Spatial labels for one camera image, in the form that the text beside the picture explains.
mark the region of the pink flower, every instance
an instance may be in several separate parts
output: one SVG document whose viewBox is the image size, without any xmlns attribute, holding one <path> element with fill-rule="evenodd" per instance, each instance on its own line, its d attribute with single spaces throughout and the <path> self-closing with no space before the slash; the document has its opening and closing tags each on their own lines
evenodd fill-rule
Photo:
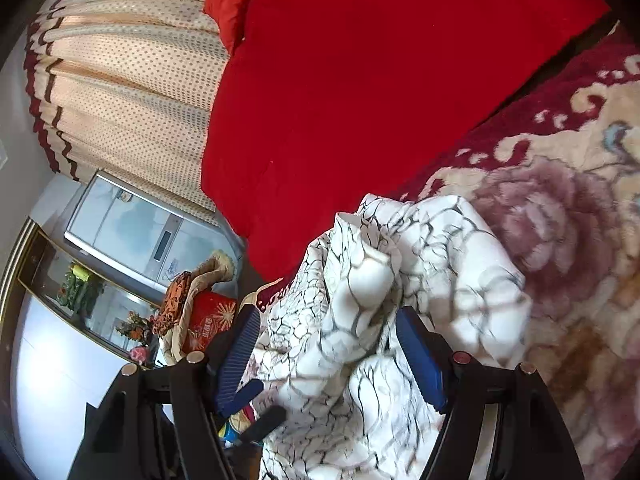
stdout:
<svg viewBox="0 0 640 480">
<path fill-rule="evenodd" d="M 492 171 L 475 196 L 472 205 L 527 279 L 534 316 L 565 316 L 613 265 L 617 215 L 600 177 L 536 157 Z"/>
<path fill-rule="evenodd" d="M 149 348 L 136 346 L 129 351 L 129 356 L 138 364 L 143 365 L 149 357 Z"/>
</svg>

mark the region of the red bed sheet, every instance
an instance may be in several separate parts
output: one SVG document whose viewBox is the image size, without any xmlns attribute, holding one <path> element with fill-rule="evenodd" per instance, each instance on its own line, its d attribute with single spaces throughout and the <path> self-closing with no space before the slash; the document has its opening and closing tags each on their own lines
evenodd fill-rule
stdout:
<svg viewBox="0 0 640 480">
<path fill-rule="evenodd" d="M 251 0 L 202 189 L 272 280 L 482 121 L 601 0 Z"/>
</svg>

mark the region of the metal screw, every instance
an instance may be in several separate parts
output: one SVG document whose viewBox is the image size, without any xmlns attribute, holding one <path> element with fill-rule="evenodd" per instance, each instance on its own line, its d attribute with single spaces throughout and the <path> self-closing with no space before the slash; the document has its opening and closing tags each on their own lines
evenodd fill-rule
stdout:
<svg viewBox="0 0 640 480">
<path fill-rule="evenodd" d="M 138 371 L 138 365 L 135 363 L 126 364 L 120 369 L 120 373 L 123 374 L 125 377 L 129 377 L 130 375 L 133 375 L 137 371 Z"/>
<path fill-rule="evenodd" d="M 200 350 L 194 350 L 193 352 L 189 352 L 189 355 L 187 355 L 187 362 L 191 363 L 192 365 L 199 363 L 203 359 L 204 352 L 201 352 Z"/>
<path fill-rule="evenodd" d="M 468 365 L 471 362 L 471 355 L 463 351 L 453 352 L 453 361 L 459 365 Z"/>
<path fill-rule="evenodd" d="M 531 375 L 536 373 L 537 368 L 535 364 L 530 363 L 528 361 L 524 361 L 520 363 L 520 370 L 522 370 L 527 375 Z"/>
</svg>

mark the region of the red bag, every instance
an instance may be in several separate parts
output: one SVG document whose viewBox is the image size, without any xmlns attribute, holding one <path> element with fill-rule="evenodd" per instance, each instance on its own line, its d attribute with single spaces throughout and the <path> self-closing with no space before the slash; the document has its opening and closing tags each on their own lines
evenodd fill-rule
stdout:
<svg viewBox="0 0 640 480">
<path fill-rule="evenodd" d="M 210 290 L 197 294 L 182 351 L 204 350 L 213 336 L 229 330 L 236 316 L 236 304 L 236 300 Z"/>
</svg>

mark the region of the curtain fold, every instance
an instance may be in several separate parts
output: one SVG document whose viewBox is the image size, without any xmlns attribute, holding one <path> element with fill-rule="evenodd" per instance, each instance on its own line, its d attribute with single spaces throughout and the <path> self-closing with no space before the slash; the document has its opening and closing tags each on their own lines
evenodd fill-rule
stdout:
<svg viewBox="0 0 640 480">
<path fill-rule="evenodd" d="M 204 0 L 47 0 L 28 30 L 34 131 L 53 171 L 104 169 L 213 222 L 200 190 L 228 55 Z"/>
</svg>

